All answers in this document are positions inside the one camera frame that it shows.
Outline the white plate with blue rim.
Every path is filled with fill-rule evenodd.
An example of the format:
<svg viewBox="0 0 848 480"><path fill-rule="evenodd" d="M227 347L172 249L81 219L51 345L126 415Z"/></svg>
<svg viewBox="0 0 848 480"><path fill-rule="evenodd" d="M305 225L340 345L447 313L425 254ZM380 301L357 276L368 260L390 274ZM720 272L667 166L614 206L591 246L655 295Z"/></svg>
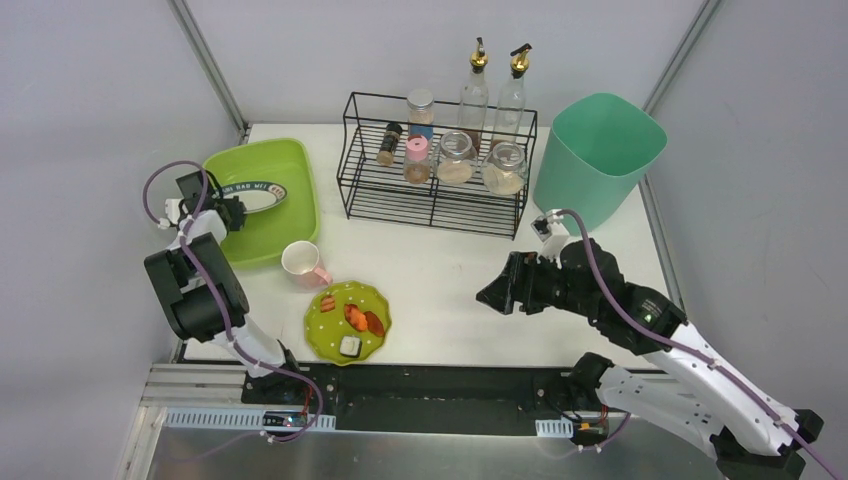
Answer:
<svg viewBox="0 0 848 480"><path fill-rule="evenodd" d="M288 191L274 182L248 181L223 186L222 194L226 199L238 199L245 212L252 214L275 208L287 198Z"/></svg>

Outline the pink cup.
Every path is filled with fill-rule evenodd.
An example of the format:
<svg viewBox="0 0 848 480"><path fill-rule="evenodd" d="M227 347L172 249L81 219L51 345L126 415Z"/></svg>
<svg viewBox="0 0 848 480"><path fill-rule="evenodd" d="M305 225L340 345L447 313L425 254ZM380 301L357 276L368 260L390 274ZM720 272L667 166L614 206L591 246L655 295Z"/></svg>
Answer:
<svg viewBox="0 0 848 480"><path fill-rule="evenodd" d="M282 252L281 266L288 278L303 289L318 289L333 283L318 247L310 241L289 244Z"/></svg>

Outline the glass jar with metal ring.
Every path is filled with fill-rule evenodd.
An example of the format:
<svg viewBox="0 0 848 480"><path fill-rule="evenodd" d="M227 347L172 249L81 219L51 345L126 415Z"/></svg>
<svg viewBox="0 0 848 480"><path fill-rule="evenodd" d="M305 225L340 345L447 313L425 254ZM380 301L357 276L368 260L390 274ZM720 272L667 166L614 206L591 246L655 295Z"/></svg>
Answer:
<svg viewBox="0 0 848 480"><path fill-rule="evenodd" d="M527 182L528 163L523 147L512 142L498 142L490 150L481 167L484 187L501 196L515 195Z"/></svg>

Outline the glass jar with beige powder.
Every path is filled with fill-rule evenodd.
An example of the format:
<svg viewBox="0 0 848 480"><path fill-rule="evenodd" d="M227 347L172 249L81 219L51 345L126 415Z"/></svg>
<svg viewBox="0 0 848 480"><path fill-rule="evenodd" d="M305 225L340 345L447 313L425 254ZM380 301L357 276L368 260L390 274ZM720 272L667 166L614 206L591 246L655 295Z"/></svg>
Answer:
<svg viewBox="0 0 848 480"><path fill-rule="evenodd" d="M477 151L471 137L459 130L445 132L438 141L435 174L444 184L468 182L476 167Z"/></svg>

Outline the pink lid spice jar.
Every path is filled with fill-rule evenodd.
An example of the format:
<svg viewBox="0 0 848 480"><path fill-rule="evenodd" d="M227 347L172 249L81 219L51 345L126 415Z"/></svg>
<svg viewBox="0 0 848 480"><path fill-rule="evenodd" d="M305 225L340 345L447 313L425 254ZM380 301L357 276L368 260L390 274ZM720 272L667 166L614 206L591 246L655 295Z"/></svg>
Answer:
<svg viewBox="0 0 848 480"><path fill-rule="evenodd" d="M430 142L423 135L407 138L403 175L410 184L422 184L430 178Z"/></svg>

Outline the green polka dot plate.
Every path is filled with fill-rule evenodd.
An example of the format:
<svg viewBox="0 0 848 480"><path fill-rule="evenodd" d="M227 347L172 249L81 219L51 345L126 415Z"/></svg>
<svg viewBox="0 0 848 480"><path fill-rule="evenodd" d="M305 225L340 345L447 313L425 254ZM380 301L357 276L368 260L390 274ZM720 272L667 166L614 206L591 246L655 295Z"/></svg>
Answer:
<svg viewBox="0 0 848 480"><path fill-rule="evenodd" d="M333 295L336 308L327 313L320 311L321 300ZM363 313L373 311L385 327L385 336L378 338L368 329L356 331L345 320L343 308L345 304L356 305ZM361 363L369 359L386 342L392 326L392 318L388 300L375 287L358 281L344 281L327 287L311 301L304 316L304 334L307 343L315 355L326 362L337 366ZM359 358L345 358L339 353L339 344L343 336L358 336L363 341Z"/></svg>

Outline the black lid spice jar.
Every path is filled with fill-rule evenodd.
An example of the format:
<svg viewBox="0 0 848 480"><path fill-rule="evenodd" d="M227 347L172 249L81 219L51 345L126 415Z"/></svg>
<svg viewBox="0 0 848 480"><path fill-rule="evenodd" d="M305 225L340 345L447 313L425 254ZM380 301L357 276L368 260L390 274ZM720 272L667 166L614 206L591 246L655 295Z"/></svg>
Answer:
<svg viewBox="0 0 848 480"><path fill-rule="evenodd" d="M400 143L403 126L397 122L389 122L381 140L376 162L381 166L391 166L395 161L395 152Z"/></svg>

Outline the oil bottle with black spout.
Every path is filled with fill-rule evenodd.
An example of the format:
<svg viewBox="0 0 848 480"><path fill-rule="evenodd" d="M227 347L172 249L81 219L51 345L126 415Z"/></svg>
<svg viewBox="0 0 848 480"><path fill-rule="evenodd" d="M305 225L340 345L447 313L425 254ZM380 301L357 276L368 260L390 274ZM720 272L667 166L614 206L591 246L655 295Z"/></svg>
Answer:
<svg viewBox="0 0 848 480"><path fill-rule="evenodd" d="M526 106L524 76L529 69L528 54L532 46L525 43L510 53L510 77L499 91L491 146L514 143Z"/></svg>

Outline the oil bottle with gold cap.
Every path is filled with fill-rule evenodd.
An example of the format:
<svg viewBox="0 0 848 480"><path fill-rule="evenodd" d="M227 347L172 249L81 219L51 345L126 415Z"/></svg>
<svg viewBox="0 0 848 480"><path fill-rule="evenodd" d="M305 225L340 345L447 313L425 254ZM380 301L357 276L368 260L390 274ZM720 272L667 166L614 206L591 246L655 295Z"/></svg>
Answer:
<svg viewBox="0 0 848 480"><path fill-rule="evenodd" d="M485 77L488 56L482 37L476 38L476 47L469 63L469 76L460 90L457 124L469 136L474 149L479 151L489 103L489 87Z"/></svg>

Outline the silver lid pellet jar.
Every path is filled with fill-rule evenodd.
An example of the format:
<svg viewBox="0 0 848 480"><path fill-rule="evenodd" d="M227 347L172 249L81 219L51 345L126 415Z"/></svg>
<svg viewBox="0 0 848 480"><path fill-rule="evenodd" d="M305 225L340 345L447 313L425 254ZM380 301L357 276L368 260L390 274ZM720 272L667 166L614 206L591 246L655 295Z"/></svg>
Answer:
<svg viewBox="0 0 848 480"><path fill-rule="evenodd" d="M407 95L409 134L433 138L434 96L427 89L415 89Z"/></svg>

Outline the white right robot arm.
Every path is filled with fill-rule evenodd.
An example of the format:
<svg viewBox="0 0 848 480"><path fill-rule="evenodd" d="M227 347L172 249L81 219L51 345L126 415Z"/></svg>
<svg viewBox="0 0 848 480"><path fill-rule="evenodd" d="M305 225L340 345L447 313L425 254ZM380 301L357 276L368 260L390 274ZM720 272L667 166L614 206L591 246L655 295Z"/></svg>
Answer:
<svg viewBox="0 0 848 480"><path fill-rule="evenodd" d="M616 346L640 356L676 379L681 395L611 360L585 353L566 377L567 389L592 403L623 410L690 443L727 479L798 479L806 466L800 450L814 442L823 420L794 410L752 385L720 372L721 357L683 351L686 341L704 346L685 313L658 291L625 280L616 258L596 241L566 245L557 259L537 252L509 254L502 272L476 299L508 315L551 307L588 320Z"/></svg>

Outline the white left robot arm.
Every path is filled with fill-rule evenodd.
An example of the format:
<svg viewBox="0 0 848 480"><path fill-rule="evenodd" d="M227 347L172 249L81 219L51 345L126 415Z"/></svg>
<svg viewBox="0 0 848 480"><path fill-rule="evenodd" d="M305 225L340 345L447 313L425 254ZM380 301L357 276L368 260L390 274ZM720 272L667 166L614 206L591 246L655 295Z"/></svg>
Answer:
<svg viewBox="0 0 848 480"><path fill-rule="evenodd" d="M249 301L221 245L241 230L247 209L228 197L215 176L197 166L176 181L177 199L164 213L145 212L174 240L145 258L143 265L165 318L181 340L214 344L246 368L248 394L293 392L306 382L289 349L266 334L249 316Z"/></svg>

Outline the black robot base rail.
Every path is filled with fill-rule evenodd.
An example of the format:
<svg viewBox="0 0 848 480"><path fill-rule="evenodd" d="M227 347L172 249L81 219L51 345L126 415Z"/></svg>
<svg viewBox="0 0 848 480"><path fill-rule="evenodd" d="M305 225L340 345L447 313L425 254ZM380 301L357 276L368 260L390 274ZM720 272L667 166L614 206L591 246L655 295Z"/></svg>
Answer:
<svg viewBox="0 0 848 480"><path fill-rule="evenodd" d="M301 378L245 377L244 404L300 405L345 431L530 436L547 420L596 422L603 406L569 368L307 363Z"/></svg>

